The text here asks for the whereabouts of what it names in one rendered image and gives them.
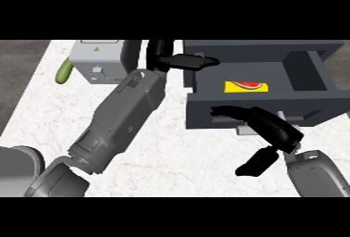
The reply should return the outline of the yellow watermelon packet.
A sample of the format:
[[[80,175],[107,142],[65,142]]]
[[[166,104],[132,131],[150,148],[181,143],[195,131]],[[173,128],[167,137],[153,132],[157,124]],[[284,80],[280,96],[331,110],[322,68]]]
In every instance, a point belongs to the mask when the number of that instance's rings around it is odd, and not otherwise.
[[[253,81],[226,81],[223,92],[228,93],[266,93],[268,84]]]

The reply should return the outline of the green cucumber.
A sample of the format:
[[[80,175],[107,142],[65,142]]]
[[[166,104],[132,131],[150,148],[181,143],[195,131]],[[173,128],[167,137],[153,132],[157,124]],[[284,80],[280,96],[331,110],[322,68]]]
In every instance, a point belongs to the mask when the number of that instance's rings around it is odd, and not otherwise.
[[[70,59],[67,59],[58,69],[57,76],[55,76],[55,81],[59,84],[64,84],[67,82],[73,69],[74,69],[74,65]]]

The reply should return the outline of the pale grey box appliance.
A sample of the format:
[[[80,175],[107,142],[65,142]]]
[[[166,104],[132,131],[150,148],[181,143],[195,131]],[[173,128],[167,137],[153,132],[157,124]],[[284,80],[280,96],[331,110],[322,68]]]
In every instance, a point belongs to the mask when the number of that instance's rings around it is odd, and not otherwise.
[[[77,40],[68,60],[91,84],[120,84],[139,67],[142,40]]]

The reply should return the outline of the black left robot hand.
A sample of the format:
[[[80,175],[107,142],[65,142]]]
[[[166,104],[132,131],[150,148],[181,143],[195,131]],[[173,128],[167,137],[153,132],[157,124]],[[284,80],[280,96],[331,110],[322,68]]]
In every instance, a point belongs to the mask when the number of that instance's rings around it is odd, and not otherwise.
[[[170,69],[200,71],[206,67],[218,66],[220,61],[215,57],[175,54],[175,40],[151,40],[147,47],[147,68],[167,72]]]

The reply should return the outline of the dark grey drawer cabinet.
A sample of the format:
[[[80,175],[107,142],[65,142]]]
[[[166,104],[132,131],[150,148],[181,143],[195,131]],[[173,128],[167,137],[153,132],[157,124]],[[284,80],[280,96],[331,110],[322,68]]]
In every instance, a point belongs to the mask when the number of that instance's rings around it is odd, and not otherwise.
[[[184,53],[216,57],[222,63],[282,62],[291,52],[312,52],[319,63],[324,88],[336,89],[324,61],[343,40],[185,40]]]

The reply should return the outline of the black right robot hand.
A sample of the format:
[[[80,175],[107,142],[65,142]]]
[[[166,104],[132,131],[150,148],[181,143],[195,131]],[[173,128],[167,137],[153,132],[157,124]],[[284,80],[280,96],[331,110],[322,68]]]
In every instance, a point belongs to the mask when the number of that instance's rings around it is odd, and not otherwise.
[[[256,152],[249,162],[235,170],[237,176],[259,177],[277,162],[278,151],[290,154],[297,148],[305,134],[285,120],[257,106],[251,108],[213,106],[212,115],[243,120],[269,142],[269,146]]]

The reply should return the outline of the dark grey drawer front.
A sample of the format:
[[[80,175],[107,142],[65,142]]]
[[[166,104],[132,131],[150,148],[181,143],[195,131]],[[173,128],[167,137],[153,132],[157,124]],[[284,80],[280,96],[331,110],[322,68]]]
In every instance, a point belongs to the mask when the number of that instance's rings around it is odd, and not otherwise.
[[[188,129],[235,129],[244,122],[212,115],[213,106],[262,107],[271,113],[285,113],[287,121],[300,127],[315,127],[350,111],[350,91],[297,91],[287,93],[189,94]]]

